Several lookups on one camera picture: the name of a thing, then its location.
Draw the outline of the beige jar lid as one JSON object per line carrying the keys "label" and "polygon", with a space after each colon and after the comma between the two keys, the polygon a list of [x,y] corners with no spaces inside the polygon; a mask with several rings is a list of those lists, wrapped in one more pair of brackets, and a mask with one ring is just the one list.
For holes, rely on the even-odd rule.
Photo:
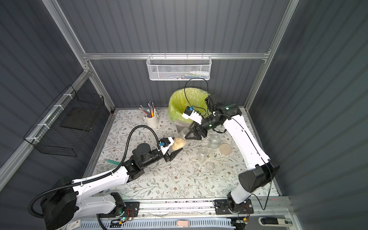
{"label": "beige jar lid", "polygon": [[229,144],[221,144],[219,152],[225,156],[230,155],[232,153],[232,147]]}

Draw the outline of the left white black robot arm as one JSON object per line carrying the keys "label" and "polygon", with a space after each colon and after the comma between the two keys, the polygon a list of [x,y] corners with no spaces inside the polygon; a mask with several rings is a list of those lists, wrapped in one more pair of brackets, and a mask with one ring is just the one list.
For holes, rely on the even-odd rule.
{"label": "left white black robot arm", "polygon": [[98,175],[95,175],[92,177],[94,181],[90,183],[86,183],[86,179],[83,178],[79,186],[64,188],[46,195],[41,201],[46,228],[56,230],[70,221],[96,214],[104,218],[127,219],[135,216],[136,209],[129,208],[118,193],[112,192],[102,197],[95,197],[95,194],[137,179],[144,174],[145,168],[161,159],[166,162],[172,161],[181,149],[172,153],[168,151],[169,147],[164,151],[158,151],[151,149],[149,144],[142,143],[132,151],[128,161],[124,162],[116,172],[109,171],[107,177],[98,179]]}

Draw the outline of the oatmeal jar with beige lid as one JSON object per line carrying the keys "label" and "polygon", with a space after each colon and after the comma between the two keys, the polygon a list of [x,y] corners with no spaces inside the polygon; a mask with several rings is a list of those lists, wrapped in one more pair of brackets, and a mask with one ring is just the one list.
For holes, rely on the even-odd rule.
{"label": "oatmeal jar with beige lid", "polygon": [[209,147],[212,149],[218,149],[221,145],[220,136],[217,134],[211,135],[209,137]]}

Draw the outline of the glass oatmeal jar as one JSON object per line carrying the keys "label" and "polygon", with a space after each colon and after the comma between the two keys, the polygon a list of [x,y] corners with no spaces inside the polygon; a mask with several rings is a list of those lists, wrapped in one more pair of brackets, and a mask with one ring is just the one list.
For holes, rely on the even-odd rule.
{"label": "glass oatmeal jar", "polygon": [[171,146],[172,151],[179,150],[181,148],[185,148],[189,144],[189,140],[186,139],[186,135],[189,132],[189,128],[185,127],[181,130],[181,132],[173,139],[174,144]]}
{"label": "glass oatmeal jar", "polygon": [[208,150],[204,147],[200,147],[197,153],[197,160],[200,163],[204,163],[207,160]]}

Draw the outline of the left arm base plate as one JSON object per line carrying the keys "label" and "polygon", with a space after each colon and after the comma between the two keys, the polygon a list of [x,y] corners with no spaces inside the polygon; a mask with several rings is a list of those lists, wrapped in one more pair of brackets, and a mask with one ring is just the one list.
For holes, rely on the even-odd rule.
{"label": "left arm base plate", "polygon": [[125,202],[116,207],[108,214],[99,214],[101,218],[135,218],[140,210],[140,202]]}

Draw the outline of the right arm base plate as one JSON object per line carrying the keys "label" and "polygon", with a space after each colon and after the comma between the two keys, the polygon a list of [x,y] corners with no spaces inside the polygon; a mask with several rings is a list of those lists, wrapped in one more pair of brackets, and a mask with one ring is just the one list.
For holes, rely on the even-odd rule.
{"label": "right arm base plate", "polygon": [[214,200],[213,206],[217,215],[230,215],[230,214],[254,214],[253,204],[251,199],[247,199],[240,204],[234,204],[227,199]]}

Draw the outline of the clear plastic jar lid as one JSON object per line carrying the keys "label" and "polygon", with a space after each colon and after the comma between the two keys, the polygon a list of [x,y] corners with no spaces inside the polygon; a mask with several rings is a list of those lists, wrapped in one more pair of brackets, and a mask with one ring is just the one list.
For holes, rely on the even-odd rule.
{"label": "clear plastic jar lid", "polygon": [[205,169],[207,170],[207,171],[213,171],[213,170],[215,170],[215,164],[213,163],[213,162],[206,162],[205,163]]}

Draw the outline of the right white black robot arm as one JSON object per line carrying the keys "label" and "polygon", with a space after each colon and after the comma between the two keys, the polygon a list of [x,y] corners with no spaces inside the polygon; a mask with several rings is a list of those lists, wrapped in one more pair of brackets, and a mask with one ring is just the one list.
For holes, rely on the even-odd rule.
{"label": "right white black robot arm", "polygon": [[192,120],[187,140],[202,140],[208,131],[224,126],[237,145],[246,165],[246,171],[239,174],[239,184],[228,194],[228,206],[235,206],[247,200],[256,189],[272,183],[280,166],[271,162],[262,150],[236,104],[214,103],[205,99],[208,117],[202,117],[193,106],[186,107],[182,117]]}

